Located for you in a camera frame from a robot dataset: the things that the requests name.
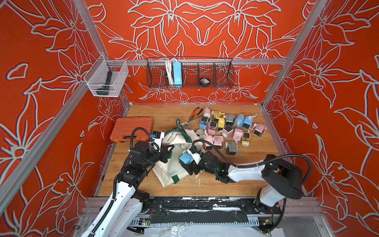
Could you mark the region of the grey green pencil sharpener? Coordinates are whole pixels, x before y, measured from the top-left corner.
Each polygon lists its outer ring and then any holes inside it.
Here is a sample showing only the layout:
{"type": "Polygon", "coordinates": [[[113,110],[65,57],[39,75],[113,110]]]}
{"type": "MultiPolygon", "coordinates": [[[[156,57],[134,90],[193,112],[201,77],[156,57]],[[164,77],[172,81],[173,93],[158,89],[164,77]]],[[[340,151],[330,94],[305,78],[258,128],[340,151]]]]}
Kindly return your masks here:
{"type": "Polygon", "coordinates": [[[236,141],[227,141],[226,142],[226,152],[227,155],[234,156],[238,153],[238,144],[236,141]]]}

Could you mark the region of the grey white pencil sharpener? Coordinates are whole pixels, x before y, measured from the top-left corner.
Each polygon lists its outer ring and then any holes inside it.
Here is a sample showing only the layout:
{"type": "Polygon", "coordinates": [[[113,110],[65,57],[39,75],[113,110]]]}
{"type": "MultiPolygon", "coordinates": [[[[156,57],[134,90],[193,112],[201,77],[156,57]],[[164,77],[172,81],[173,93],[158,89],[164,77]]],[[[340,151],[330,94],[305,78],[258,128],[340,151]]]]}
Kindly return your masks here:
{"type": "Polygon", "coordinates": [[[205,131],[201,128],[195,131],[195,134],[199,139],[203,139],[205,137],[205,131]]]}

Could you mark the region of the cream tote bag green handles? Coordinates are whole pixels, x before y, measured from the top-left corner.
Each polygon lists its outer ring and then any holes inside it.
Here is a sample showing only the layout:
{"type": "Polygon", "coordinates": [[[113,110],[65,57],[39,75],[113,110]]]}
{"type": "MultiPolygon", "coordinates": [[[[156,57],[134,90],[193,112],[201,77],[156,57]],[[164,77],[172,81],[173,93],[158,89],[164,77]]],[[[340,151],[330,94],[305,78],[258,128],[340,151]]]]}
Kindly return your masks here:
{"type": "Polygon", "coordinates": [[[195,131],[184,124],[180,129],[171,129],[165,132],[165,137],[162,140],[162,145],[174,145],[172,156],[168,163],[158,162],[153,168],[153,172],[157,176],[163,187],[171,184],[176,184],[182,178],[186,177],[188,173],[182,168],[179,163],[179,157],[186,150],[192,148],[193,141],[199,139],[195,131]]]}

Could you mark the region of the pink cube sharpener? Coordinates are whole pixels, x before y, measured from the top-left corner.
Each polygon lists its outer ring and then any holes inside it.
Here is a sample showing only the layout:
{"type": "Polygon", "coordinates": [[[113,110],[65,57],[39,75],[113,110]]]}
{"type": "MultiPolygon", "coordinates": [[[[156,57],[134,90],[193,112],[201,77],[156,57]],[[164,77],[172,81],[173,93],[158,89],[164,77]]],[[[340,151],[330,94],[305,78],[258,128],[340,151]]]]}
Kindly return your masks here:
{"type": "Polygon", "coordinates": [[[222,129],[222,135],[225,139],[231,137],[233,135],[234,128],[228,124],[222,129]]]}

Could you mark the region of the yellow tall pencil sharpener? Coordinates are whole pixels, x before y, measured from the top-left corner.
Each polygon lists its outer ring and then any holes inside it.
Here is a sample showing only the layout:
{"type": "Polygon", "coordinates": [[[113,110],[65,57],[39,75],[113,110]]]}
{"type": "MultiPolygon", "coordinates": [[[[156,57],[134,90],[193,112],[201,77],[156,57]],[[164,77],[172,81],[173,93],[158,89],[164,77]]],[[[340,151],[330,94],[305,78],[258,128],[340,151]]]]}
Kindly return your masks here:
{"type": "Polygon", "coordinates": [[[225,119],[218,118],[218,130],[222,130],[225,127],[225,119]]]}

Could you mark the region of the blue grey square sharpener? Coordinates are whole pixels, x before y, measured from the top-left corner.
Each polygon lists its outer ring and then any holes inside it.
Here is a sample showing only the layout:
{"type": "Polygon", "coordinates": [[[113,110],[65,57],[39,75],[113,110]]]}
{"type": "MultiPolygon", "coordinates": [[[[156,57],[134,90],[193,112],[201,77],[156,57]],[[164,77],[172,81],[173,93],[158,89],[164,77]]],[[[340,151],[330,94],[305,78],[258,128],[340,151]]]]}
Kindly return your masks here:
{"type": "Polygon", "coordinates": [[[206,116],[202,116],[199,122],[199,128],[206,130],[208,126],[209,118],[206,116]]]}

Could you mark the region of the yellow black square sharpener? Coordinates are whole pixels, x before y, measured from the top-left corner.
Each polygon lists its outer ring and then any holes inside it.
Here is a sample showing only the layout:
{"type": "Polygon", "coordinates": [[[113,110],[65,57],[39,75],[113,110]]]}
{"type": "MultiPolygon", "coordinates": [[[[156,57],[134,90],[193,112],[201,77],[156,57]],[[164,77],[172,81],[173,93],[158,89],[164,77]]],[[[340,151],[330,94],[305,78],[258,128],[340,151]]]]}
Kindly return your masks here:
{"type": "Polygon", "coordinates": [[[244,132],[242,139],[241,139],[242,146],[249,147],[250,140],[251,140],[251,133],[250,132],[244,132]]]}

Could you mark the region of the grey clear pencil sharpener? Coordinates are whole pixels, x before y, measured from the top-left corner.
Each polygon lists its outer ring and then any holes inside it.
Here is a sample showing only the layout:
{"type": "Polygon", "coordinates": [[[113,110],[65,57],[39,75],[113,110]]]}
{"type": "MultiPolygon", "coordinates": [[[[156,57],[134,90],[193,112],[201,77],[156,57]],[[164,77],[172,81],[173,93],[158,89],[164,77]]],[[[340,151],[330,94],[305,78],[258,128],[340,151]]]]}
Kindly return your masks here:
{"type": "Polygon", "coordinates": [[[233,126],[235,123],[235,115],[233,115],[233,114],[226,114],[224,116],[224,119],[225,119],[225,125],[233,126]]]}

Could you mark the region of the blue crank pencil sharpener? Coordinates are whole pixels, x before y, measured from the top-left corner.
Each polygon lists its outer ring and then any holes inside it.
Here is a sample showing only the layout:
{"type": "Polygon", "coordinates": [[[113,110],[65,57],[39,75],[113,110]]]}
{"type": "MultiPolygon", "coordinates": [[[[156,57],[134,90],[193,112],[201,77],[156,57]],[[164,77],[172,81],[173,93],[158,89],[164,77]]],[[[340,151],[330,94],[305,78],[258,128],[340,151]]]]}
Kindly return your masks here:
{"type": "Polygon", "coordinates": [[[255,115],[248,115],[245,117],[242,127],[245,129],[251,129],[253,123],[254,123],[254,118],[257,117],[258,114],[255,115]]]}

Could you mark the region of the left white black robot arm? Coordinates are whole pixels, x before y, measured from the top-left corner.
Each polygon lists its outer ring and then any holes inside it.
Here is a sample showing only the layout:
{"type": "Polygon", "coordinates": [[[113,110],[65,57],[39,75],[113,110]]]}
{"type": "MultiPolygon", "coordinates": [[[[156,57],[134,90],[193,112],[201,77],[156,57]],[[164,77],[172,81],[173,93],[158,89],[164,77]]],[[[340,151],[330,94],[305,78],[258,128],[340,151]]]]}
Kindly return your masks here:
{"type": "Polygon", "coordinates": [[[156,163],[168,162],[174,147],[149,141],[132,145],[114,178],[112,194],[82,236],[121,237],[138,214],[149,210],[150,195],[138,187],[156,163]]]}

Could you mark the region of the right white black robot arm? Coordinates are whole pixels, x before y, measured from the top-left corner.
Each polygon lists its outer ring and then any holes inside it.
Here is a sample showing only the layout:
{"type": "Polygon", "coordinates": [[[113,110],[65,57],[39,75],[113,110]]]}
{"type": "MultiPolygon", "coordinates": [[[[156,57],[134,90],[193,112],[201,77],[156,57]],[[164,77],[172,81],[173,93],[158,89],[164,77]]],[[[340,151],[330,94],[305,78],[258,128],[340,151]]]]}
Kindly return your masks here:
{"type": "Polygon", "coordinates": [[[302,170],[272,154],[258,163],[233,166],[221,162],[210,151],[199,155],[187,150],[180,156],[179,163],[190,175],[204,171],[225,184],[245,180],[267,182],[267,186],[258,191],[256,206],[269,208],[282,199],[301,199],[303,196],[302,170]]]}

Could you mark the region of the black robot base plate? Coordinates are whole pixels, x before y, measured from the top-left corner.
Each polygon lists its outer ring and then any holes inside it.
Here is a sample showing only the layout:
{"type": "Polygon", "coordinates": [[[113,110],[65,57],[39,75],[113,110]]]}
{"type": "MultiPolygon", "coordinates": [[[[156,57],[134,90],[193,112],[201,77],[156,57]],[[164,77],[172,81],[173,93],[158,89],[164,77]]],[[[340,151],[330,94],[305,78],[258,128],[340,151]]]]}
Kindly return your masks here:
{"type": "Polygon", "coordinates": [[[149,209],[130,223],[133,228],[175,225],[258,227],[279,217],[279,204],[257,207],[254,197],[151,197],[149,209]]]}

